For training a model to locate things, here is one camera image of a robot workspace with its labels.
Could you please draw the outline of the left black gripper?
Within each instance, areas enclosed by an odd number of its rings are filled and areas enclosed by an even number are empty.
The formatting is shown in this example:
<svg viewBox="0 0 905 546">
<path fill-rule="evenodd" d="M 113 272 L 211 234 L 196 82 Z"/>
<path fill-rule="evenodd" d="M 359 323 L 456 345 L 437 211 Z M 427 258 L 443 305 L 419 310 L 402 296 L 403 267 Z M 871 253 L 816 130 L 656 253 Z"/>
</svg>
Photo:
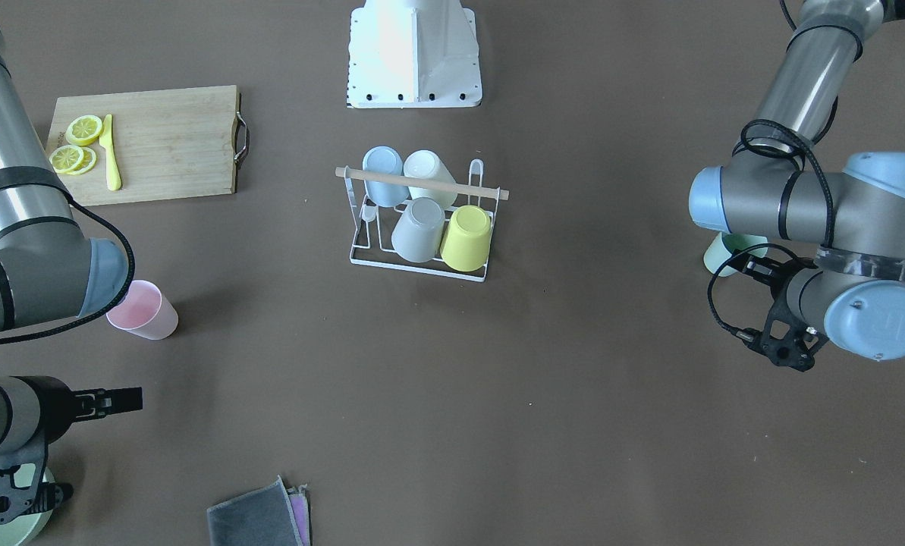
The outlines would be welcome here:
<svg viewBox="0 0 905 546">
<path fill-rule="evenodd" d="M 811 259 L 800 258 L 796 253 L 789 252 L 786 262 L 767 258 L 767 256 L 755 256 L 753 253 L 740 253 L 733 259 L 733 269 L 744 273 L 753 280 L 770 287 L 771 293 L 780 293 L 788 286 L 792 277 L 803 270 L 815 269 Z"/>
</svg>

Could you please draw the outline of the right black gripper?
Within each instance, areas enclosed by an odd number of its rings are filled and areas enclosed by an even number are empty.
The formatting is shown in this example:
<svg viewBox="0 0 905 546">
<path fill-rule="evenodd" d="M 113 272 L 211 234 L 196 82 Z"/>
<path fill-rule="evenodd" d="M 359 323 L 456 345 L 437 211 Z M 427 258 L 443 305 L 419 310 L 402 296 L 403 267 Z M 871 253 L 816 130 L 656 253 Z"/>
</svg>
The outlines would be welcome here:
<svg viewBox="0 0 905 546">
<path fill-rule="evenodd" d="M 72 391 L 63 381 L 49 376 L 19 376 L 35 391 L 39 402 L 39 429 L 47 444 L 52 444 L 68 431 L 74 421 L 91 421 L 140 411 L 143 388 L 90 388 Z"/>
</svg>

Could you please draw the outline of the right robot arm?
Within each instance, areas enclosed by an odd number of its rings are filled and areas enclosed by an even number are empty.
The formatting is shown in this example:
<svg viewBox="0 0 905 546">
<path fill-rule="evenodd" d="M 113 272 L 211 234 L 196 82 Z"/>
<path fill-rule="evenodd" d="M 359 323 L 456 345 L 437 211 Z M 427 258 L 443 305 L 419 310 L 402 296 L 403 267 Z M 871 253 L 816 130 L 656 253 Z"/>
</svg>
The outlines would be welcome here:
<svg viewBox="0 0 905 546">
<path fill-rule="evenodd" d="M 0 345 L 11 331 L 61 319 L 49 335 L 101 317 L 125 297 L 134 253 L 125 236 L 88 238 L 15 89 L 0 28 Z"/>
</svg>

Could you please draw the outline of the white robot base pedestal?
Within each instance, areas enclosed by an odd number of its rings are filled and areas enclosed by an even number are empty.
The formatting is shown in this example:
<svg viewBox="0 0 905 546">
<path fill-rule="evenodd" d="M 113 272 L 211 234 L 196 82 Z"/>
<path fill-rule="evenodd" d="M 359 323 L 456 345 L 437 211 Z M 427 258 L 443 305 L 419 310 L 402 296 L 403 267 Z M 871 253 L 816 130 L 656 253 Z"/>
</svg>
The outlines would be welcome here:
<svg viewBox="0 0 905 546">
<path fill-rule="evenodd" d="M 348 53 L 349 108 L 483 100 L 476 14 L 459 1 L 366 1 L 350 14 Z"/>
</svg>

